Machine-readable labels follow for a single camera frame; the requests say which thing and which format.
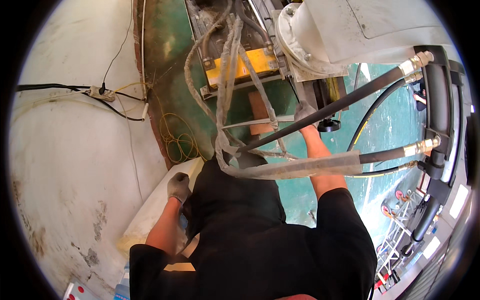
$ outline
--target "bolt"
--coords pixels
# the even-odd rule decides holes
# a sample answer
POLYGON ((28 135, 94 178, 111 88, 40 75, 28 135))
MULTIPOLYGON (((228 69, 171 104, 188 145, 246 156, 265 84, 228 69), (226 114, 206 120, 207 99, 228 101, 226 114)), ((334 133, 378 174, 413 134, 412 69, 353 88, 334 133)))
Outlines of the bolt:
POLYGON ((285 9, 285 12, 291 16, 293 16, 293 14, 295 13, 295 11, 293 10, 293 7, 291 6, 287 6, 287 8, 285 9))

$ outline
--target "blue plastic bottle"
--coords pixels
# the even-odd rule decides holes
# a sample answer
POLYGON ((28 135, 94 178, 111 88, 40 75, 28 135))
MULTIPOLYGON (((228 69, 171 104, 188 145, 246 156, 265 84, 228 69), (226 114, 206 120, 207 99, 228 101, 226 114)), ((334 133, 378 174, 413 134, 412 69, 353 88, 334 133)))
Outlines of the blue plastic bottle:
POLYGON ((123 276, 120 283, 115 286, 114 300, 130 300, 130 262, 127 262, 123 269, 123 276))

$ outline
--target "gloved hand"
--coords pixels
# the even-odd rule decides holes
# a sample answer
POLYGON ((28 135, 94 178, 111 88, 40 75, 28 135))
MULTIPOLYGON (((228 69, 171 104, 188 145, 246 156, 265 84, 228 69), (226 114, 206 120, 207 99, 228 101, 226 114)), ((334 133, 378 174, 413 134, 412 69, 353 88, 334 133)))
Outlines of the gloved hand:
POLYGON ((184 204, 187 198, 192 194, 190 188, 188 187, 189 183, 190 179, 188 178, 187 174, 178 172, 177 174, 173 175, 167 184, 168 198, 175 197, 178 199, 178 201, 184 204))
MULTIPOLYGON (((313 114, 316 111, 317 111, 316 109, 311 107, 311 105, 306 102, 303 103, 303 106, 300 103, 297 103, 297 107, 295 109, 295 114, 293 115, 293 119, 295 122, 300 121, 301 119, 308 117, 309 115, 313 114)), ((317 128, 318 123, 320 123, 320 121, 315 122, 312 125, 315 126, 315 128, 317 128)))

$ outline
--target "green painted floor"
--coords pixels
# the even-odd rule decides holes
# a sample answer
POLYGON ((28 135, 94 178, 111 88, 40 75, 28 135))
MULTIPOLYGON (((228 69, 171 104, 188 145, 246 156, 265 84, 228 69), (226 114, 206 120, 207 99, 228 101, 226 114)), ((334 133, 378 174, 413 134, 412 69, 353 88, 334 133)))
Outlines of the green painted floor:
MULTIPOLYGON (((145 13, 145 75, 147 82, 154 82, 154 91, 158 95, 163 113, 175 113, 182 117, 192 129, 199 149, 204 157, 210 158, 213 148, 210 137, 216 129, 211 120, 196 105, 191 97, 183 73, 185 58, 193 45, 188 16, 183 0, 147 1, 145 13)), ((394 66, 364 64, 360 75, 359 86, 370 79, 385 73, 394 66)), ((345 77, 347 92, 353 90, 353 82, 357 65, 349 66, 349 76, 345 77)), ((196 56, 192 64, 192 77, 195 86, 200 88, 206 80, 200 62, 196 56)), ((274 81, 264 84, 267 95, 277 115, 294 113, 296 99, 287 82, 274 81)), ((232 105, 227 124, 252 120, 247 94, 254 91, 248 87, 234 91, 232 105)), ((344 152, 363 115, 379 96, 381 91, 362 99, 342 113, 342 129, 337 132, 322 134, 322 139, 332 153, 344 152)), ((151 111, 154 113, 157 124, 160 126, 162 112, 153 94, 149 94, 151 111)), ((216 98, 208 100, 208 105, 215 111, 216 98)), ((377 109, 363 131, 356 149, 362 153, 381 151, 409 144, 422 138, 422 122, 424 112, 417 112, 412 91, 402 87, 394 92, 377 109)), ((177 118, 167 118, 170 131, 175 136, 189 133, 188 128, 177 118)), ((248 127, 231 131, 239 138, 249 134, 248 127)), ((285 138, 287 149, 294 155, 306 157, 305 143, 296 132, 285 138)), ((182 144, 184 152, 189 146, 182 144)), ((174 159, 179 159, 179 151, 171 144, 169 152, 174 159)), ((276 148, 271 143, 262 149, 276 148)), ((382 163, 379 166, 365 165, 364 171, 394 167, 414 158, 403 158, 382 163)), ((280 159, 268 159, 277 162, 280 159)), ((413 169, 396 174, 375 177, 371 179, 347 178, 348 188, 353 196, 355 206, 362 217, 365 226, 370 232, 375 245, 381 242, 384 231, 388 226, 388 219, 380 212, 380 203, 389 197, 394 197, 397 186, 404 192, 414 190, 420 177, 420 171, 413 169)), ((316 199, 308 178, 277 181, 282 204, 287 213, 287 222, 314 226, 308 211, 316 212, 316 199)))

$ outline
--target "forearm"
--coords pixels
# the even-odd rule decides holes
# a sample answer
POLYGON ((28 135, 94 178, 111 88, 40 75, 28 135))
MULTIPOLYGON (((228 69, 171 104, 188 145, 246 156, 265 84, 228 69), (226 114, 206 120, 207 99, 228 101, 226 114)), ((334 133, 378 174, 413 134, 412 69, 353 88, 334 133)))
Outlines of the forearm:
MULTIPOLYGON (((307 145, 307 156, 319 158, 332 155, 322 142, 317 129, 307 126, 300 130, 307 145)), ((310 177, 317 200, 326 192, 336 188, 347 188, 347 183, 342 175, 312 176, 310 177)))
POLYGON ((159 248, 170 255, 176 254, 177 225, 181 203, 170 197, 163 213, 147 236, 145 244, 159 248))

